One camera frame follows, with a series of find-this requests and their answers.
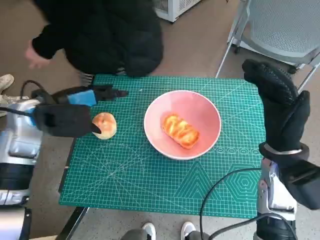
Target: black pants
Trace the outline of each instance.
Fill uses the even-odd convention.
[[[209,235],[203,233],[204,240],[209,238]],[[143,229],[133,229],[128,232],[121,238],[121,240],[151,240],[150,235]],[[199,231],[191,232],[185,240],[201,240],[201,234]]]

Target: chair leg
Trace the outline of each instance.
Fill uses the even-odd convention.
[[[234,39],[235,39],[234,36],[231,37],[231,39],[230,39],[230,41],[229,41],[229,43],[228,43],[228,47],[226,48],[226,51],[225,51],[224,56],[223,56],[223,58],[222,58],[222,61],[221,61],[220,65],[219,65],[218,71],[217,71],[216,74],[215,74],[215,78],[218,78],[218,76],[219,76],[219,73],[220,73],[220,71],[221,71],[222,65],[224,64],[224,62],[225,62],[225,60],[226,60],[226,57],[227,57],[227,55],[228,55],[228,52],[230,51],[230,48],[231,48],[231,46],[232,46],[232,42],[234,41]]]
[[[240,52],[240,45],[241,45],[241,40],[237,40],[235,44],[235,49],[234,49],[235,54],[238,54]]]
[[[298,87],[298,93],[300,94],[304,88],[304,86],[307,84],[307,82],[311,79],[312,75],[316,72],[317,68],[319,67],[320,63],[318,63],[316,66],[312,68],[312,70],[308,73],[308,75],[305,77],[305,79],[302,81],[300,86]]]

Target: shoe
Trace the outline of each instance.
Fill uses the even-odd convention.
[[[28,100],[28,96],[23,96],[22,100]],[[19,96],[7,96],[7,95],[0,95],[0,106],[1,107],[8,107],[11,104],[15,104],[20,101]],[[0,111],[0,117],[7,115],[6,111]]]
[[[151,222],[148,222],[145,225],[143,225],[142,229],[145,230],[147,234],[151,236],[151,240],[156,240],[156,228]]]
[[[181,228],[181,233],[180,233],[180,239],[181,240],[185,240],[186,237],[193,231],[196,231],[196,227],[195,225],[190,222],[190,221],[186,221]]]
[[[0,94],[3,92],[3,90],[10,87],[11,84],[14,83],[14,80],[15,78],[11,74],[0,76]]]

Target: gray floor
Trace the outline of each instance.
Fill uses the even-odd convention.
[[[155,75],[179,75],[213,77],[226,48],[226,39],[237,8],[237,1],[204,0],[184,14],[175,24],[163,21],[165,53],[164,60]],[[42,83],[50,92],[76,86],[78,79],[75,70],[59,52],[51,64],[44,69],[29,70],[24,59],[28,40],[35,37],[44,26],[39,12],[28,0],[0,1],[0,75],[11,73],[15,83],[6,94],[18,95],[22,82],[34,79]],[[242,62],[247,58],[276,62],[242,49],[238,55],[230,53],[221,77],[242,78]],[[294,76],[298,83],[306,75],[308,67]],[[320,165],[319,136],[320,73],[316,74],[307,86],[311,92],[311,116],[307,123],[303,142],[311,150],[310,161]],[[0,129],[5,118],[0,119]],[[31,236],[42,237],[57,234],[69,218],[72,207],[58,205],[59,187],[63,168],[72,140],[46,136],[39,157],[34,178],[31,183],[33,209]],[[319,239],[320,212],[311,212],[300,207],[297,214],[297,234],[303,240]],[[142,223],[152,221],[158,235],[157,239],[177,240],[179,230],[185,220],[198,224],[197,216],[160,214],[108,209],[91,209],[73,239],[117,240],[127,230],[138,228]],[[235,218],[206,217],[204,229],[208,233],[238,222]],[[217,239],[252,239],[255,226],[243,227],[228,232]]]

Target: wire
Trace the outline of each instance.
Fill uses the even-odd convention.
[[[20,99],[22,99],[22,97],[24,96],[24,92],[25,92],[25,88],[26,88],[27,84],[35,84],[35,85],[37,85],[41,90],[43,90],[44,92],[47,93],[47,91],[45,90],[45,88],[44,88],[40,83],[38,83],[37,81],[27,80],[27,81],[25,81],[25,82],[22,84],[22,87],[21,87],[21,90],[20,90]]]
[[[201,205],[201,209],[200,209],[200,235],[201,235],[201,240],[204,240],[204,230],[203,230],[203,221],[202,221],[202,218],[203,218],[203,214],[204,214],[204,210],[205,210],[205,206],[206,206],[206,203],[209,199],[209,197],[211,196],[211,194],[213,193],[213,191],[215,190],[215,188],[217,187],[217,185],[219,183],[221,183],[224,179],[226,179],[227,177],[229,177],[230,175],[232,174],[236,174],[236,173],[240,173],[240,172],[247,172],[247,171],[259,171],[261,170],[261,168],[259,167],[256,167],[256,168],[243,168],[243,169],[238,169],[238,170],[234,170],[234,171],[231,171],[229,172],[227,175],[223,176],[219,181],[217,181],[213,187],[209,190],[209,192],[206,194],[206,196],[204,197],[204,200],[202,202],[202,205]],[[260,219],[263,219],[265,217],[277,217],[277,218],[280,218],[282,219],[286,226],[287,226],[287,229],[291,231],[293,237],[295,240],[298,240],[298,237],[294,231],[294,229],[292,228],[292,226],[288,223],[288,221],[281,215],[279,214],[276,214],[276,213],[263,213],[259,216],[256,216],[254,218],[251,218],[249,220],[246,220],[246,221],[243,221],[243,222],[239,222],[239,223],[236,223],[236,224],[233,224],[233,225],[230,225],[230,226],[227,226],[227,227],[224,227],[216,232],[214,232],[212,235],[210,235],[210,237],[208,238],[208,240],[212,240],[214,239],[215,237],[217,237],[218,235],[224,233],[224,232],[227,232],[229,230],[232,230],[232,229],[235,229],[235,228],[238,228],[238,227],[242,227],[242,226],[245,226],[247,224],[250,224],[252,222],[255,222],[255,221],[258,221]]]
[[[19,110],[15,110],[15,109],[11,109],[11,108],[8,108],[8,107],[3,107],[3,106],[0,106],[0,111],[5,111],[5,112],[8,112],[8,113],[23,115],[23,116],[27,116],[27,117],[32,117],[33,116],[32,113],[25,112],[25,111],[19,111]]]

